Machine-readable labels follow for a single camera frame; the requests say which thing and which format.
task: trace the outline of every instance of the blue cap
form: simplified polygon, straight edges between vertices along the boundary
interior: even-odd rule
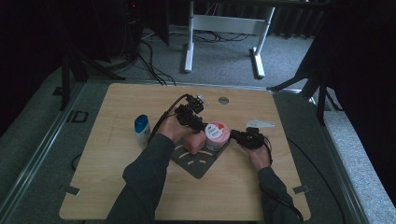
[[[134,131],[141,133],[149,124],[149,118],[146,115],[140,115],[134,121]]]

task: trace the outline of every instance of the pink object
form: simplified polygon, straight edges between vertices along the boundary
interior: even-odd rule
[[[192,155],[198,153],[205,146],[206,135],[204,132],[191,133],[184,137],[184,145]]]
[[[219,151],[230,138],[230,129],[219,121],[213,121],[205,127],[205,146],[212,151]]]

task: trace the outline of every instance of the white desk frame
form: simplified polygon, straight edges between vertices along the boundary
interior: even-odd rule
[[[253,48],[253,60],[256,65],[257,75],[261,78],[265,77],[262,66],[262,45],[268,33],[271,19],[274,14],[274,7],[270,8],[270,13],[266,15],[264,20],[252,20],[242,18],[218,17],[207,15],[194,15],[194,2],[190,1],[190,21],[189,21],[189,45],[187,46],[187,56],[185,71],[191,72],[192,54],[194,51],[193,32],[194,30],[205,30],[224,33],[237,33],[245,35],[259,35],[259,44],[257,48]]]

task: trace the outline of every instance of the table top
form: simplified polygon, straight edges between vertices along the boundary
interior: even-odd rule
[[[162,113],[185,93],[200,93],[209,102],[199,114],[205,122],[219,120],[239,131],[254,119],[275,124],[261,128],[272,144],[272,167],[287,186],[294,205],[309,219],[305,195],[292,190],[301,182],[271,92],[135,84],[110,85],[70,184],[79,194],[66,194],[60,216],[105,219],[125,185],[124,168],[141,153],[134,120],[146,114],[150,127],[154,127]],[[220,97],[227,97],[229,103],[221,104]],[[167,172],[156,210],[158,220],[263,220],[257,172],[234,140],[201,179],[173,161]]]

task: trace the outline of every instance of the hand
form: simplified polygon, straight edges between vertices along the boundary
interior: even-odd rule
[[[190,127],[180,125],[175,114],[175,108],[172,109],[168,114],[163,123],[158,128],[157,133],[161,133],[166,137],[170,138],[174,143],[178,142],[182,137],[189,133],[193,133],[194,130]]]
[[[267,146],[270,146],[267,138],[265,138],[265,144]],[[260,169],[262,169],[262,168],[271,166],[270,154],[269,154],[268,149],[265,145],[263,145],[262,147],[259,147],[257,149],[248,149],[245,147],[241,147],[241,148],[247,152],[249,159],[250,159],[251,163],[253,164],[254,168],[257,170],[257,172],[259,172]]]

